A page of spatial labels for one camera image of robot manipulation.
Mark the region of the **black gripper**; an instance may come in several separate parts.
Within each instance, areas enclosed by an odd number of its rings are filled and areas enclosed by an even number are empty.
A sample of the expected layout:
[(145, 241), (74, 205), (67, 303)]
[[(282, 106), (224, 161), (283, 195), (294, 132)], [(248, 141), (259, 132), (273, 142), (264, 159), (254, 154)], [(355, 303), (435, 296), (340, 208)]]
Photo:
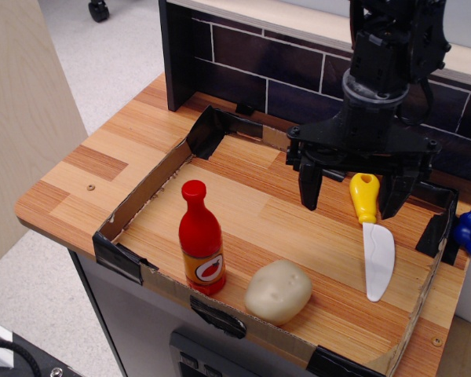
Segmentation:
[(344, 99), (337, 115), (287, 130), (286, 163), (299, 172), (301, 203), (310, 211), (317, 208), (324, 170), (379, 174), (381, 217), (392, 218), (417, 181), (431, 174), (440, 144), (412, 132), (400, 118), (409, 84), (375, 90), (346, 71), (341, 87)]

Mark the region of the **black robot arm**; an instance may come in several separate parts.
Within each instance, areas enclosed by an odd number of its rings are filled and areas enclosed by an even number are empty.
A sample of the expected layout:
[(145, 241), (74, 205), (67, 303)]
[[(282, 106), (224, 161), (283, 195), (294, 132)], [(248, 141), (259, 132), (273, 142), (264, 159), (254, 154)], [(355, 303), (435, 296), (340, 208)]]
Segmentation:
[(442, 1), (351, 2), (353, 55), (341, 81), (341, 110), (287, 131), (286, 162), (299, 174), (306, 208), (316, 209), (326, 170), (381, 176), (383, 218), (395, 216), (429, 177), (440, 144), (414, 133), (422, 118), (405, 118), (401, 106), (414, 84), (433, 102), (429, 76), (444, 67), (451, 48), (444, 10)]

